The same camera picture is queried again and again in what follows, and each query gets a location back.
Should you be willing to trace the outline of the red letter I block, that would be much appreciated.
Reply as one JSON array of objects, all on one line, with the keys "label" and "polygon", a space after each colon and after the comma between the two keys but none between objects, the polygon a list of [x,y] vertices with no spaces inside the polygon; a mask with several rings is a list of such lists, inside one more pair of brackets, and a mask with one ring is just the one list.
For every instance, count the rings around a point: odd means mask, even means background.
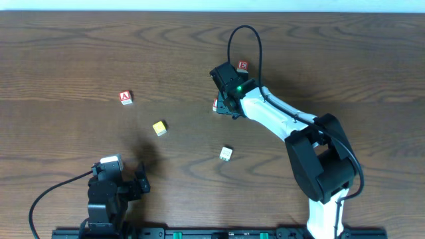
[{"label": "red letter I block", "polygon": [[214,102],[213,102],[213,105],[212,105],[212,110],[213,110],[214,112],[216,112],[216,111],[217,111],[217,105],[218,105],[218,98],[215,98],[215,99],[214,99]]}]

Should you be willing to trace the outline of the red letter A block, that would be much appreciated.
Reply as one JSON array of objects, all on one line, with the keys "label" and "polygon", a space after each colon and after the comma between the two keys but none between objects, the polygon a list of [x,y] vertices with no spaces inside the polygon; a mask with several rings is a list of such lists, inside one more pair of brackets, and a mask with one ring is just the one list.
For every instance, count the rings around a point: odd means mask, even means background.
[{"label": "red letter A block", "polygon": [[133,103],[132,96],[129,90],[120,92],[119,97],[120,97],[120,102],[123,105],[128,105]]}]

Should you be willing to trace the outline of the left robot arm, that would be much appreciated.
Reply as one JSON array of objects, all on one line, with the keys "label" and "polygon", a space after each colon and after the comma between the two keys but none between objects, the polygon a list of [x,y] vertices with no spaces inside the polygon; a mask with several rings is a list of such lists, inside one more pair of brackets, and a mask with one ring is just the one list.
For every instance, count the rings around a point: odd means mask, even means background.
[{"label": "left robot arm", "polygon": [[96,163],[88,182],[88,218],[78,232],[79,238],[127,238],[131,226],[125,221],[128,203],[150,191],[144,164],[131,180],[124,181],[118,162]]}]

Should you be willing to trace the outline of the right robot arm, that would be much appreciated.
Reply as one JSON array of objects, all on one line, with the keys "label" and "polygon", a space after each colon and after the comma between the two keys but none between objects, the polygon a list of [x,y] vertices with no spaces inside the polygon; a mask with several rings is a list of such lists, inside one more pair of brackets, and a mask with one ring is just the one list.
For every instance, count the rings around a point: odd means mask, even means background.
[{"label": "right robot arm", "polygon": [[339,121],[299,111],[253,80],[218,83],[218,98],[234,118],[257,121],[286,146],[297,184],[309,199],[307,230],[314,238],[343,233],[343,204],[363,171]]}]

